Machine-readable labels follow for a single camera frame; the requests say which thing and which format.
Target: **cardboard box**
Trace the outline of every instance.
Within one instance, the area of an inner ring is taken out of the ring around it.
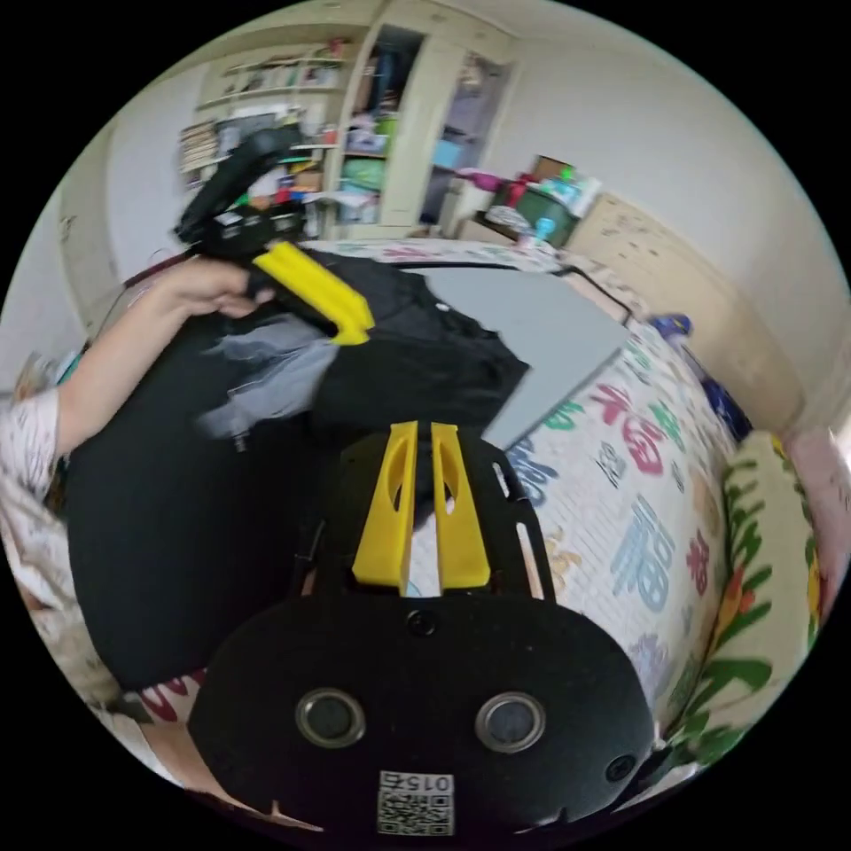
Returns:
[[[295,177],[295,190],[304,192],[321,192],[324,175],[321,171],[306,171]]]

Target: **fisheye lens view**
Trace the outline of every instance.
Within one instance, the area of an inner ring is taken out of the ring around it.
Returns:
[[[0,532],[92,725],[187,804],[296,847],[568,844],[716,765],[831,617],[851,286],[639,35],[290,4],[47,200]]]

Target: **qr code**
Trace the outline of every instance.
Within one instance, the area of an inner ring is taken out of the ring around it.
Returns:
[[[382,771],[378,830],[394,836],[452,836],[452,776]]]

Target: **bookshelf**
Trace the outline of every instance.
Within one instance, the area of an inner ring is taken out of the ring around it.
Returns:
[[[309,28],[299,27],[304,35]],[[242,51],[211,63],[202,84],[194,123],[179,140],[179,172],[190,198],[215,173],[242,137],[262,127],[298,121],[305,144],[281,162],[277,176],[311,173],[309,185],[325,185],[327,155],[345,135],[343,106],[367,27],[345,35],[302,39]]]

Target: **yellow 3d printed bracket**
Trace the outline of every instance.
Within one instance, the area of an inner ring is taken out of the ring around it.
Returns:
[[[401,595],[408,588],[417,444],[417,423],[391,428],[352,565],[359,584]],[[457,427],[432,423],[432,448],[441,592],[486,588],[490,567]]]
[[[281,243],[254,258],[254,265],[337,326],[338,346],[365,343],[375,326],[366,299],[295,246]]]

